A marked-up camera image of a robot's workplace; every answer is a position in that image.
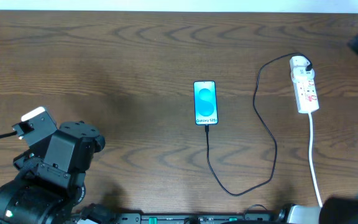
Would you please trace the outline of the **blue screen smartphone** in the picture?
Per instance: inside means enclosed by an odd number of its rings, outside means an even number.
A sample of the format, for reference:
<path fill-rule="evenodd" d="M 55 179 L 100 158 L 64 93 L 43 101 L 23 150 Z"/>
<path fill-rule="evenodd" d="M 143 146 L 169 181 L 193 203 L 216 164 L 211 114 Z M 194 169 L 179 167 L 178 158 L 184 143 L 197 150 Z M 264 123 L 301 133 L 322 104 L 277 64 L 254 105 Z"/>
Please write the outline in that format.
<path fill-rule="evenodd" d="M 218 108 L 215 81 L 193 83 L 195 123 L 201 125 L 218 124 Z"/>

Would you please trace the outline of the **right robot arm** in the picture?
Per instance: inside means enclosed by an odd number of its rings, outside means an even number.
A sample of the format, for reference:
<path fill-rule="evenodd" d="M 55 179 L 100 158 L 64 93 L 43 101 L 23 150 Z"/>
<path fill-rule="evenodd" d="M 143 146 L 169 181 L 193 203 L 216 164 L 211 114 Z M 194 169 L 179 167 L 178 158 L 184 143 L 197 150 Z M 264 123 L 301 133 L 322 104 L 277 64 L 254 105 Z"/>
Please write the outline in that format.
<path fill-rule="evenodd" d="M 358 55 L 358 34 L 348 42 L 348 46 Z M 291 79 L 294 83 L 297 107 L 300 113 L 306 113 L 310 120 L 310 143 L 308 158 L 312 181 L 318 199 L 317 207 L 291 205 L 281 209 L 276 223 L 358 223 L 358 194 L 356 199 L 330 197 L 321 201 L 313 166 L 313 119 L 311 113 L 318 109 L 317 103 L 301 99 L 301 85 L 311 86 L 314 75 L 303 75 L 301 69 L 312 71 L 311 62 L 302 54 L 294 54 L 290 60 Z"/>

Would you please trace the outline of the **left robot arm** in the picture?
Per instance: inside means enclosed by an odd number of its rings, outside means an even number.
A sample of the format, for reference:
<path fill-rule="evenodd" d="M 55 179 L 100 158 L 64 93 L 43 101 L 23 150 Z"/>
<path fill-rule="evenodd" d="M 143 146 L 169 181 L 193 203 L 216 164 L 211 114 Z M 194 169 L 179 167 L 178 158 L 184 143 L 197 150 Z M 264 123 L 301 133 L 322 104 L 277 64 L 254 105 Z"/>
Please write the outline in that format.
<path fill-rule="evenodd" d="M 0 187 L 0 223 L 65 223 L 85 197 L 86 171 L 104 136 L 81 121 L 13 128 L 29 148 L 13 160 L 18 174 Z"/>

